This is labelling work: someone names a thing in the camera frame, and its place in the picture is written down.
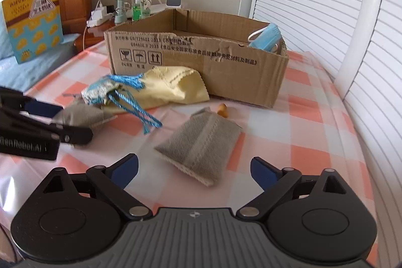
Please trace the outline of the green tube bottle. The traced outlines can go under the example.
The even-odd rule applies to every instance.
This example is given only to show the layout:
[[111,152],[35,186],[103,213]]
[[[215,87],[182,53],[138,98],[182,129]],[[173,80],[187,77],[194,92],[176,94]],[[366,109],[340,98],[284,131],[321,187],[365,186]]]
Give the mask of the green tube bottle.
[[140,18],[145,19],[150,16],[150,5],[151,2],[149,0],[141,0],[140,1]]

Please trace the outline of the white louvered wardrobe doors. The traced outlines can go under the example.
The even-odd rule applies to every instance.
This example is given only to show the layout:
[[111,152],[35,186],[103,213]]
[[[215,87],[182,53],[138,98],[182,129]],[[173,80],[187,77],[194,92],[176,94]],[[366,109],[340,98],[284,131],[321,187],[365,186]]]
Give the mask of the white louvered wardrobe doors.
[[373,183],[381,267],[401,264],[401,0],[240,0],[321,62],[356,127]]

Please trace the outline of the blue bed sheet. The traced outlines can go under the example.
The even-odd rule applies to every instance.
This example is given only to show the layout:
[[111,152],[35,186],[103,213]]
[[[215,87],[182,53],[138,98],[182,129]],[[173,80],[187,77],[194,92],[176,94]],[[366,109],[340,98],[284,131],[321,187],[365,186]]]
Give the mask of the blue bed sheet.
[[3,10],[1,10],[0,85],[22,92],[27,91],[49,73],[77,55],[78,51],[74,42],[79,36],[76,33],[64,35],[63,42],[53,50],[49,50],[31,61],[18,64],[12,52]]

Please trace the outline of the grey sachet bag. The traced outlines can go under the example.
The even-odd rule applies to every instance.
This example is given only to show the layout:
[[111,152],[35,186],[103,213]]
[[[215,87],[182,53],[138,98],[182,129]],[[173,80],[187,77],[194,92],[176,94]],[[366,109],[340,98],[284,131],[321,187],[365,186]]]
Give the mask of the grey sachet bag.
[[116,115],[105,112],[103,109],[93,105],[73,103],[57,113],[52,119],[52,123],[73,127],[87,127],[92,131],[96,131],[116,117]]
[[188,176],[214,186],[221,180],[241,131],[232,120],[203,108],[155,150]]

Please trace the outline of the yellow cleaning cloth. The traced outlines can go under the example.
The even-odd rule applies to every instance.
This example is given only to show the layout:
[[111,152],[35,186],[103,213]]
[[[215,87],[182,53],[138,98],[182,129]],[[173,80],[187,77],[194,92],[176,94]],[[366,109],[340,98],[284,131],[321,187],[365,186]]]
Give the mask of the yellow cleaning cloth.
[[135,92],[134,98],[145,110],[169,103],[190,105],[210,100],[205,83],[195,69],[161,66],[140,74],[145,89]]

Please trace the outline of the green small bottle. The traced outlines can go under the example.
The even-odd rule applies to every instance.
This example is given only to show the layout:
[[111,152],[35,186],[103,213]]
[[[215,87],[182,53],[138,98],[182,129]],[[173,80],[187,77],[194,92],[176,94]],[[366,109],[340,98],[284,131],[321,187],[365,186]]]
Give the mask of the green small bottle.
[[133,3],[131,7],[131,19],[133,21],[138,21],[141,17],[140,1]]

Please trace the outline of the yellow blue paper bag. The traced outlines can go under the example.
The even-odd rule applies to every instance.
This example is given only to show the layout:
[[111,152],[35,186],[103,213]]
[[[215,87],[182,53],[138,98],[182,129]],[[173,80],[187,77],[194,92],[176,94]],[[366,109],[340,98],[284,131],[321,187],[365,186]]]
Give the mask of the yellow blue paper bag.
[[59,0],[3,0],[1,5],[17,63],[31,61],[63,41]]

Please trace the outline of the blue drawstring pouch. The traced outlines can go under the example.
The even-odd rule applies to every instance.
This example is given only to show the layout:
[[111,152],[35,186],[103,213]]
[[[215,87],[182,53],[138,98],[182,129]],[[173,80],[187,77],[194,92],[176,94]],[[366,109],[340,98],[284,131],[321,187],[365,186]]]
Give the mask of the blue drawstring pouch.
[[152,127],[162,127],[162,123],[148,113],[134,98],[135,92],[145,89],[142,77],[142,74],[138,76],[111,74],[103,76],[82,90],[81,94],[75,97],[73,103],[93,105],[116,116],[117,114],[131,114],[139,119],[144,133],[147,134]]

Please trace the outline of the cardboard box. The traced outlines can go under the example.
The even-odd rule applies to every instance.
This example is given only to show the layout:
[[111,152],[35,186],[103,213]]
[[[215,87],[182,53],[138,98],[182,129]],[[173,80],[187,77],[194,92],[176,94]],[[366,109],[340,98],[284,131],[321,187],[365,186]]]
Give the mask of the cardboard box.
[[114,74],[188,67],[213,96],[271,108],[289,56],[283,41],[271,52],[251,47],[249,36],[266,27],[242,16],[173,9],[112,27],[104,40]]

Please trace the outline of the white power strip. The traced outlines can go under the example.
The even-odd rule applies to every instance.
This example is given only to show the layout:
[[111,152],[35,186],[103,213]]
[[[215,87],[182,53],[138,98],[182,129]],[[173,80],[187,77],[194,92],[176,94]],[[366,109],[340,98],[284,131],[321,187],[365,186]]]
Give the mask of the white power strip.
[[99,0],[96,3],[95,9],[91,12],[90,18],[86,21],[88,28],[98,27],[110,20],[113,17],[113,12],[108,12],[106,6]]

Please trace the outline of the wooden nightstand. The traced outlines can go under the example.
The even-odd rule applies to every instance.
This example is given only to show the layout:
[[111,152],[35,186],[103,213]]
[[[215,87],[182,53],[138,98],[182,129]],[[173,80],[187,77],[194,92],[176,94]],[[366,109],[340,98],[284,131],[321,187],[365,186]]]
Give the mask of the wooden nightstand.
[[74,45],[77,49],[77,52],[81,52],[88,47],[96,45],[104,40],[104,32],[108,29],[115,26],[115,21],[112,18],[111,20],[106,21],[102,25],[93,28],[85,28],[83,34],[76,38],[74,41]]

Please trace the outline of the small orange earplug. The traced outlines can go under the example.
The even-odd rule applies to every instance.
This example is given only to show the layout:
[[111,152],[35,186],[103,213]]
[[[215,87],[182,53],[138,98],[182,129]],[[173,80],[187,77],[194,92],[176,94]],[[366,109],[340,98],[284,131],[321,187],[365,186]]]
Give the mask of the small orange earplug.
[[226,104],[224,103],[219,104],[217,108],[217,114],[223,118],[228,118],[229,114],[228,114],[228,107],[226,106]]

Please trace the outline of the pink checkered tablecloth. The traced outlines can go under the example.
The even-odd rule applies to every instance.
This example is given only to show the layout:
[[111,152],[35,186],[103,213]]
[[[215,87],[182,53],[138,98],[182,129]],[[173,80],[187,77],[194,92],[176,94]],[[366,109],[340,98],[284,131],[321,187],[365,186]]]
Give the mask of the pink checkered tablecloth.
[[[67,105],[89,83],[109,73],[105,44],[99,43],[66,62],[28,94]],[[303,173],[336,169],[375,216],[371,185],[351,120],[335,87],[315,59],[290,53],[278,99],[273,109],[213,99],[208,103],[171,103],[149,110],[163,127],[143,134],[142,123],[131,114],[119,114],[98,127],[93,141],[83,147],[61,145],[56,162],[19,159],[1,154],[1,223],[10,227],[22,202],[57,164],[81,173],[94,164],[111,164],[129,152],[140,160],[138,176],[126,191],[151,209],[159,207],[240,208],[262,192],[252,181],[249,165],[260,156],[278,168],[291,166]],[[228,106],[229,119],[242,128],[221,182],[207,187],[159,157],[161,143],[189,116],[204,107]]]

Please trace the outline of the blue surgical face mask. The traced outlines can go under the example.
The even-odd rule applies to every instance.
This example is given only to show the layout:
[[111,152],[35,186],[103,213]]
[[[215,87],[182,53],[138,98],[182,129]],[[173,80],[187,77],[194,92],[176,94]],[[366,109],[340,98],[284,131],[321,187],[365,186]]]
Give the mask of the blue surgical face mask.
[[248,36],[250,47],[254,47],[266,52],[275,52],[281,45],[281,32],[274,23],[269,23],[266,27],[254,31]]

